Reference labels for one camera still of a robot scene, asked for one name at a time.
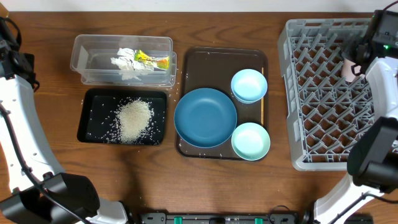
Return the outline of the pink cup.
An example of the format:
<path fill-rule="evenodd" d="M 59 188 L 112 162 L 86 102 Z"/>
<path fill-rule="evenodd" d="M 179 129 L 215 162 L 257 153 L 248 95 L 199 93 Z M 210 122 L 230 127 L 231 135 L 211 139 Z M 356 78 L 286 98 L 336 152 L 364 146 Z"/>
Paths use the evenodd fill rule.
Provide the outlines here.
<path fill-rule="evenodd" d="M 348 60 L 348 59 L 344 59 L 343 60 L 343 66 L 341 68 L 341 76 L 345 79 L 346 82 L 348 83 L 352 83 L 360 78 L 363 77 L 362 74 L 356 76 L 355 73 L 359 73 L 361 67 L 357 66 L 354 68 L 354 71 L 352 71 L 352 66 L 355 65 L 354 62 Z"/>

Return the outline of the white tissue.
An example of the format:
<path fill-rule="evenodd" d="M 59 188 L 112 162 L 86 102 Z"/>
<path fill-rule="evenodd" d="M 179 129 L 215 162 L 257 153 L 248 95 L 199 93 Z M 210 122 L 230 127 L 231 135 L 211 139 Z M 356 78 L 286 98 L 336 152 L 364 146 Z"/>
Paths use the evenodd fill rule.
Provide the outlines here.
<path fill-rule="evenodd" d="M 154 71 L 154 67 L 152 65 L 146 65 L 143 62 L 139 62 L 139 61 L 132 61 L 132 67 L 134 70 L 138 70 L 138 71 Z"/>
<path fill-rule="evenodd" d="M 119 74 L 122 76 L 122 80 L 135 78 L 135 74 L 129 73 L 129 71 L 135 70 L 133 63 L 135 51 L 129 48 L 119 48 L 117 55 L 117 58 L 111 58 L 111 63 L 120 69 Z"/>

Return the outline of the white rice pile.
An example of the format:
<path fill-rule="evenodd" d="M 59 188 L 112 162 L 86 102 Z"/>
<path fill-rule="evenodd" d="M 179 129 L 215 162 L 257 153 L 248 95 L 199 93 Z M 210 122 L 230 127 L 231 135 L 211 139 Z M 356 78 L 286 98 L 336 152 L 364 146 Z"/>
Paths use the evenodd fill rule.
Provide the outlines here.
<path fill-rule="evenodd" d="M 164 128 L 163 98 L 96 96 L 83 136 L 86 142 L 155 146 Z"/>

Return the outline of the green yellow snack wrapper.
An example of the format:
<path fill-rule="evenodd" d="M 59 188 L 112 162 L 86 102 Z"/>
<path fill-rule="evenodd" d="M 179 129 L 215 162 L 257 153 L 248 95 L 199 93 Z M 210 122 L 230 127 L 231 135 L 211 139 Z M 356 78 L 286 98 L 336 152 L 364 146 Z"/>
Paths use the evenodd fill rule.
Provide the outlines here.
<path fill-rule="evenodd" d="M 134 60 L 145 65 L 150 65 L 154 68 L 167 70 L 170 67 L 170 57 L 152 57 L 144 53 L 142 50 L 137 50 L 134 54 Z"/>

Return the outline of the dark blue plate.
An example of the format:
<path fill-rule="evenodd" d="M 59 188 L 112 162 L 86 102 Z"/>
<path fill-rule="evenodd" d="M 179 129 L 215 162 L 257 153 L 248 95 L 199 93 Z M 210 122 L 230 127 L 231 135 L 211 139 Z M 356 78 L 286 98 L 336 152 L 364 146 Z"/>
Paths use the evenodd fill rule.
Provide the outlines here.
<path fill-rule="evenodd" d="M 174 126 L 188 144 L 211 148 L 227 141 L 236 128 L 238 115 L 232 100 L 222 91 L 198 88 L 177 103 Z"/>

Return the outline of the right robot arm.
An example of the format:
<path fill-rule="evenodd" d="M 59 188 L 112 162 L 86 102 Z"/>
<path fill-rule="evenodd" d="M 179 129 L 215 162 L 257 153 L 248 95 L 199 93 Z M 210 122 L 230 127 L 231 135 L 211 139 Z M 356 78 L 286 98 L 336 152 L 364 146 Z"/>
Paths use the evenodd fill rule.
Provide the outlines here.
<path fill-rule="evenodd" d="M 324 197 L 314 203 L 306 223 L 344 223 L 362 206 L 397 189 L 397 44 L 389 31 L 369 31 L 350 58 L 371 87 L 375 122 L 354 145 L 347 173 Z"/>

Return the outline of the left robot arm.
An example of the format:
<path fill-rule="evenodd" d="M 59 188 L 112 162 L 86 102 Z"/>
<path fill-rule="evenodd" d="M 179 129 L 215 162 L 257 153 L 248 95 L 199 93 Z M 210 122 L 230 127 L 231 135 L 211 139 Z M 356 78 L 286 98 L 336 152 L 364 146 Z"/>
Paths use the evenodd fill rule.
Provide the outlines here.
<path fill-rule="evenodd" d="M 99 198 L 53 154 L 35 109 L 33 63 L 17 42 L 1 40 L 1 147 L 12 192 L 2 214 L 15 223 L 127 223 L 121 202 Z"/>

